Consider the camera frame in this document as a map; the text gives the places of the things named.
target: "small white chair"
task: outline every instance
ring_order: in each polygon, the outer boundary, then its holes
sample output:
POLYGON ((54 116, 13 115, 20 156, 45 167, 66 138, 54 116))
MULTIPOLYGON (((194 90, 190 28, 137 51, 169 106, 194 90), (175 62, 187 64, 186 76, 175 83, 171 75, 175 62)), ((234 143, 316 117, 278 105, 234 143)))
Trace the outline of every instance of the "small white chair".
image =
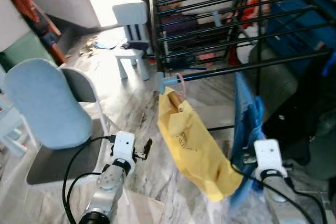
MULTIPOLYGON (((127 42, 148 43, 149 47, 147 49, 147 53, 150 54, 152 50, 150 48, 149 40, 146 35, 146 27, 145 27, 145 24, 147 22, 146 3, 138 2, 138 3, 115 5, 113 6, 113 12, 118 21, 118 25, 122 25, 124 27, 127 42)), ((116 47, 116 49, 113 50, 113 53, 117 58, 120 78, 121 79, 127 78, 126 71, 120 60, 130 59, 132 66, 135 66, 137 64, 136 60, 138 60, 138 67, 142 79, 143 80, 149 79, 149 75, 142 60, 144 51, 137 49, 122 49, 120 48, 122 44, 123 43, 121 43, 119 46, 116 47)))
POLYGON ((16 156, 23 156, 26 153, 27 148, 21 145, 20 140, 25 139, 27 134, 20 132, 16 128, 20 125, 24 125, 33 145, 37 148, 37 143, 27 122, 16 108, 8 105, 3 100, 3 94, 0 94, 0 108, 0 142, 2 142, 16 156), (15 140, 12 138, 12 135, 18 135, 19 138, 15 140))

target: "light blue chair cushion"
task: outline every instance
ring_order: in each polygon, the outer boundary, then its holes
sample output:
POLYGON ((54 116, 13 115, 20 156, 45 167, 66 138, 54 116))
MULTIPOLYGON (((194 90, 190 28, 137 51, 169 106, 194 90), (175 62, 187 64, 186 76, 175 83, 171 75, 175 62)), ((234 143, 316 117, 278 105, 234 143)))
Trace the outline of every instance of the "light blue chair cushion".
POLYGON ((31 59, 16 65, 7 73, 4 89, 47 148, 75 147, 91 136, 91 117, 72 95, 62 72, 50 62, 31 59))

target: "blue towel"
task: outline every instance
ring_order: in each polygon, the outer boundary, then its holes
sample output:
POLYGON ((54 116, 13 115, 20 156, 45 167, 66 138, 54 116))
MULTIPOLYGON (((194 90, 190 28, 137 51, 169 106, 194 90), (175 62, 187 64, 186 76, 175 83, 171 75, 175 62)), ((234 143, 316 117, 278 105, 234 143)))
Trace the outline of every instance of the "blue towel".
MULTIPOLYGON (((236 73, 235 135, 232 149, 234 164, 245 174, 252 175, 256 165, 243 164, 243 148, 252 150, 255 140, 264 139, 262 120, 264 105, 261 97, 254 97, 242 73, 236 73)), ((253 181, 244 178, 240 187, 230 197, 230 210, 234 210, 247 197, 253 181)))

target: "black cable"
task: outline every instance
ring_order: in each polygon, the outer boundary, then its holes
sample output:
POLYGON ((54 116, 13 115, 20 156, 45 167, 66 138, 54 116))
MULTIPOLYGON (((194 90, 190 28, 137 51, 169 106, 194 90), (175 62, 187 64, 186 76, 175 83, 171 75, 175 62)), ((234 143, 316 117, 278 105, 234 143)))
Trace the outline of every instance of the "black cable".
POLYGON ((322 216, 322 223, 327 224, 327 216, 326 216, 324 207, 322 206, 322 203, 310 194, 301 193, 299 191, 296 191, 294 188, 292 188, 292 189, 293 189, 294 193, 312 199, 320 209, 321 216, 322 216))
POLYGON ((97 141, 97 140, 100 140, 100 139, 110 139, 110 136, 100 136, 100 137, 96 137, 94 139, 91 139, 87 142, 85 142, 82 147, 74 154, 74 156, 72 157, 72 159, 70 160, 69 164, 68 164, 68 167, 67 167, 67 170, 65 172, 65 175, 64 175, 64 179, 63 179, 63 186, 62 186, 62 201, 63 201, 63 206, 64 206, 64 210, 65 210, 65 213, 67 214, 68 216, 68 219, 70 221, 71 224, 76 224, 76 221, 70 211, 70 209, 68 208, 68 205, 67 205, 67 200, 66 200, 66 193, 65 193, 65 190, 66 190, 66 186, 67 186, 67 180, 68 180, 68 175, 69 175, 69 171, 70 171, 70 168, 71 168, 71 165, 72 163, 74 162, 75 158, 78 156, 78 154, 88 145, 90 145, 91 143, 97 141))
POLYGON ((231 164, 231 168, 238 174, 241 174, 242 176, 248 178, 248 179, 251 179, 255 182, 258 182, 260 184, 262 184, 264 187, 270 189, 271 191, 275 192, 277 195, 281 196, 282 198, 284 198, 286 201, 288 201, 289 203, 291 203, 296 209, 298 209, 303 215, 304 217, 307 219, 308 223, 309 224, 314 224, 314 221, 310 218, 310 216, 307 214, 307 212, 300 206, 298 205, 297 203, 295 203, 293 200, 291 200, 290 198, 288 198, 286 195, 284 195, 283 193, 281 193, 280 191, 278 191, 277 189, 267 185, 266 183, 256 179, 256 178, 253 178, 252 176, 248 175, 248 174, 244 174, 242 173, 241 171, 239 171, 238 169, 236 169, 234 166, 233 166, 233 159, 234 157, 231 158, 230 160, 230 164, 231 164))
POLYGON ((68 190, 68 195, 67 195, 67 207, 68 207, 68 210, 69 210, 69 213, 71 213, 72 215, 72 212, 71 212, 71 208, 70 208, 70 196, 71 196, 71 192, 72 192, 72 189, 74 188, 75 186, 75 183, 80 179, 80 178, 83 178, 85 176, 88 176, 88 175, 100 175, 101 173, 83 173, 81 175, 79 175, 77 178, 75 178, 75 180, 71 183, 70 187, 69 187, 69 190, 68 190))

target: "blue cloth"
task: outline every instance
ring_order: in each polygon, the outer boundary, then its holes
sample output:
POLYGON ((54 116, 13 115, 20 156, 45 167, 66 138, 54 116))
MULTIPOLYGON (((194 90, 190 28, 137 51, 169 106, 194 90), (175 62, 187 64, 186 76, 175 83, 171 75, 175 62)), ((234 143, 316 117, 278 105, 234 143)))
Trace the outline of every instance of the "blue cloth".
MULTIPOLYGON (((242 73, 236 73, 235 135, 232 149, 234 164, 245 174, 251 175, 256 165, 243 164, 243 148, 254 150, 255 140, 265 138, 262 132, 264 106, 260 97, 254 97, 242 73)), ((230 209, 234 210, 247 197, 253 181, 243 178, 240 187, 230 197, 230 209)))
POLYGON ((50 62, 31 59, 16 65, 6 74, 4 91, 47 148, 75 147, 91 136, 91 117, 50 62))

